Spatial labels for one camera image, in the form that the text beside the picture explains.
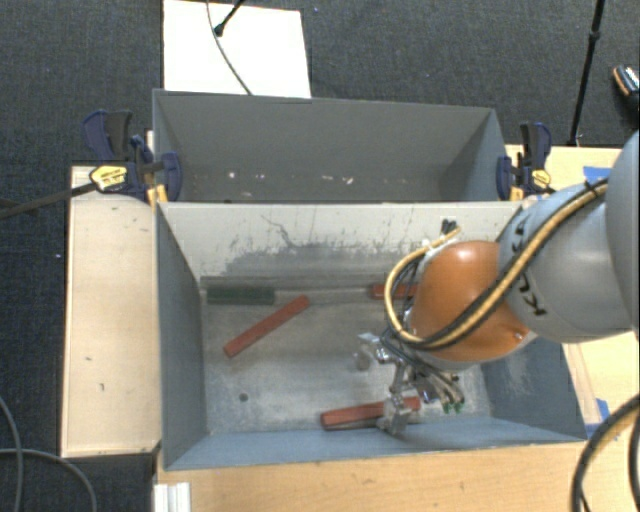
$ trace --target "yellow cable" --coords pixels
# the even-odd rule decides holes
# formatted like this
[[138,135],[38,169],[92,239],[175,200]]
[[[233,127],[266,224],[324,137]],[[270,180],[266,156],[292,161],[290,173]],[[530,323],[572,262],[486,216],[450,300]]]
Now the yellow cable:
[[419,340],[419,341],[421,340],[421,338],[413,336],[413,335],[409,334],[407,331],[404,330],[404,328],[402,327],[402,324],[398,321],[398,318],[397,318],[397,316],[395,314],[395,311],[393,310],[393,300],[391,299],[391,288],[393,288],[393,282],[395,281],[396,277],[402,271],[402,269],[405,266],[407,266],[410,262],[412,262],[415,259],[421,258],[422,256],[424,256],[430,250],[440,247],[442,244],[444,244],[445,242],[451,240],[454,236],[456,236],[458,233],[460,233],[460,231],[461,231],[460,227],[457,227],[454,230],[452,230],[451,232],[447,233],[446,235],[443,235],[440,238],[438,238],[432,244],[426,245],[424,247],[421,247],[420,249],[417,249],[417,250],[413,251],[412,253],[410,253],[407,256],[405,256],[404,258],[402,258],[396,264],[396,266],[393,267],[393,269],[391,269],[391,272],[387,276],[387,280],[385,281],[385,284],[384,284],[384,306],[385,306],[385,309],[387,311],[387,316],[389,317],[389,320],[391,321],[391,323],[393,325],[393,328],[398,333],[401,333],[403,335],[406,334],[408,336],[412,336],[413,338],[415,338],[416,340]]
[[[476,327],[476,324],[479,323],[480,319],[495,306],[497,301],[502,297],[502,295],[506,292],[506,290],[515,282],[518,278],[520,271],[525,267],[525,265],[531,260],[536,251],[540,249],[540,247],[546,242],[549,235],[564,222],[569,216],[578,211],[580,208],[584,207],[591,201],[600,197],[607,190],[607,183],[596,184],[594,187],[590,189],[591,194],[585,193],[580,197],[574,199],[569,204],[558,210],[554,213],[549,220],[547,220],[540,230],[536,233],[536,235],[529,241],[529,243],[525,246],[524,250],[520,253],[520,255],[516,258],[513,265],[509,269],[509,271],[504,275],[498,286],[487,296],[487,298],[482,302],[482,304],[478,307],[478,309],[469,316],[466,320],[464,320],[458,327],[453,329],[451,332],[444,334],[440,338],[434,340],[429,343],[429,348],[438,348],[442,345],[449,343],[450,341],[466,335],[470,330]],[[458,231],[454,231],[451,233],[451,236],[457,234]],[[393,302],[391,298],[391,288],[393,287],[393,281],[396,276],[400,273],[404,266],[417,258],[418,256],[424,255],[430,249],[434,249],[442,243],[446,242],[451,238],[451,236],[442,237],[436,240],[431,247],[423,247],[404,257],[400,262],[392,269],[387,281],[385,282],[384,288],[384,304],[387,312],[387,316],[391,321],[396,333],[403,339],[403,341],[409,343],[424,343],[425,339],[419,336],[415,336],[410,332],[406,331],[402,324],[398,321],[395,312],[393,310]]]

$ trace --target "black cable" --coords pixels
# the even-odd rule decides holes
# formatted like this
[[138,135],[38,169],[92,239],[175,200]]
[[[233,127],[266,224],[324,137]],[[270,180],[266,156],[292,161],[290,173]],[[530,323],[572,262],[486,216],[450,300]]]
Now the black cable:
[[82,194],[93,192],[95,189],[96,186],[92,182],[85,185],[80,185],[79,187],[63,190],[61,192],[56,192],[55,194],[51,194],[40,199],[35,199],[33,201],[18,204],[11,208],[7,208],[6,210],[0,211],[0,220],[8,219],[9,217],[14,217],[16,215],[20,215],[21,213],[29,213],[38,208],[42,208],[43,206],[49,206],[51,204],[57,203],[58,201],[66,201],[67,199],[71,199],[72,197],[77,197]]
[[0,397],[0,409],[4,413],[5,418],[7,419],[7,423],[9,424],[9,428],[11,429],[11,433],[13,435],[13,442],[15,444],[15,448],[4,448],[0,449],[0,456],[2,455],[15,455],[18,465],[18,483],[16,485],[16,499],[14,502],[13,510],[15,512],[20,512],[21,501],[22,501],[22,491],[24,487],[24,456],[29,455],[31,457],[39,457],[41,459],[46,459],[49,461],[53,461],[57,464],[61,464],[71,473],[73,473],[84,485],[85,489],[87,489],[87,493],[89,494],[89,498],[91,499],[91,510],[92,512],[97,512],[98,510],[98,499],[96,497],[95,490],[91,485],[91,482],[86,477],[86,475],[74,464],[69,462],[62,457],[58,457],[52,453],[42,452],[40,450],[31,450],[29,448],[23,448],[22,442],[20,441],[20,434],[18,432],[18,426],[16,425],[15,420],[13,419],[13,415],[7,407],[7,404],[4,402],[2,397]]
[[[15,448],[5,448],[0,450],[0,456],[12,455],[12,454],[15,454],[16,452],[17,450]],[[72,464],[66,459],[63,459],[62,457],[58,457],[57,455],[54,455],[53,453],[41,452],[40,450],[31,450],[29,448],[22,448],[22,453],[24,455],[39,457],[41,459],[55,462],[56,464],[60,464],[61,466],[69,470],[71,473],[73,473],[82,482],[85,489],[87,490],[87,493],[89,494],[89,498],[91,499],[92,512],[98,511],[98,499],[96,498],[96,492],[93,489],[93,486],[91,485],[91,482],[89,481],[87,476],[82,472],[82,470],[80,470],[80,468],[78,468],[78,466]]]
[[636,509],[640,510],[640,475],[638,474],[638,446],[640,445],[640,416],[636,419],[629,441],[629,483]]
[[13,444],[15,445],[16,463],[18,466],[18,477],[16,483],[16,500],[14,502],[14,512],[20,512],[20,502],[22,501],[22,487],[24,482],[24,450],[22,449],[22,442],[20,441],[20,434],[18,432],[18,426],[16,425],[13,415],[7,407],[7,404],[0,396],[0,409],[4,413],[4,417],[7,419],[9,428],[11,429],[11,435],[13,436]]
[[584,497],[584,493],[580,495],[580,500],[582,501],[584,512],[591,512],[591,507],[589,506],[589,502],[587,501],[587,498]]
[[227,64],[227,67],[231,70],[231,73],[233,73],[233,76],[236,78],[238,83],[242,86],[242,88],[244,89],[244,92],[246,92],[248,96],[253,96],[253,93],[247,87],[247,84],[244,83],[244,80],[242,80],[242,78],[240,77],[240,75],[238,74],[236,69],[233,67],[233,64],[231,64],[231,61],[229,60],[229,57],[227,57],[227,54],[224,51],[224,48],[222,47],[222,44],[220,44],[220,40],[218,39],[218,34],[216,34],[216,28],[217,27],[213,26],[213,21],[211,20],[211,9],[209,8],[209,0],[206,0],[206,4],[207,4],[207,18],[209,19],[209,28],[211,29],[211,34],[213,35],[213,40],[215,41],[216,46],[218,47],[218,50],[220,51],[220,55],[222,55],[222,58],[224,59],[225,63]]
[[591,461],[597,455],[600,450],[613,434],[614,428],[619,428],[622,422],[633,414],[638,414],[638,407],[640,405],[640,395],[636,395],[626,402],[622,407],[615,411],[611,416],[604,420],[600,426],[596,429],[591,439],[587,442],[580,460],[576,466],[576,471],[573,475],[573,481],[571,482],[571,511],[580,512],[581,502],[583,499],[582,483],[587,473]]

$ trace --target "microphone stand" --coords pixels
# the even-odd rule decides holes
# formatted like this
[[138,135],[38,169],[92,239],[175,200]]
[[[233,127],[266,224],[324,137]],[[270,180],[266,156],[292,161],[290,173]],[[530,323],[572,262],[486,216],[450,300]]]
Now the microphone stand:
[[569,134],[569,140],[567,146],[578,145],[578,124],[580,123],[580,116],[582,114],[582,105],[584,103],[584,96],[587,92],[587,82],[589,81],[589,73],[591,71],[591,62],[593,61],[593,54],[596,49],[596,42],[600,39],[600,22],[602,21],[602,12],[604,11],[604,1],[596,1],[596,9],[593,13],[593,21],[591,22],[591,31],[589,32],[589,46],[587,47],[587,56],[584,61],[584,67],[582,68],[582,79],[580,81],[580,91],[578,92],[578,100],[576,101],[576,110],[573,114],[573,124],[571,125],[571,133]]

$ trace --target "bin floor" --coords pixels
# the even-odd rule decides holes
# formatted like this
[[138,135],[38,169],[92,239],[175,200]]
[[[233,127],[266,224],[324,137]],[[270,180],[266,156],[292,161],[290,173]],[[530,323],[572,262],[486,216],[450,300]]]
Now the bin floor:
[[[310,306],[233,358],[223,346],[299,295]],[[202,294],[203,361],[210,434],[319,429],[330,409],[383,400],[394,365],[356,368],[359,334],[385,327],[382,302],[365,288],[278,290],[273,306],[210,305]],[[460,374],[461,415],[490,415],[479,367]],[[442,418],[423,404],[417,421]]]

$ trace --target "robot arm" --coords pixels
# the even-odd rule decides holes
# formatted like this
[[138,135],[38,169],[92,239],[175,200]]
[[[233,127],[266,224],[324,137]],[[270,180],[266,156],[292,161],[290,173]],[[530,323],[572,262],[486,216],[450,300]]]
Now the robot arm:
[[638,133],[609,182],[518,212],[498,242],[450,243],[426,264],[404,347],[442,369],[504,357],[537,335],[638,332]]

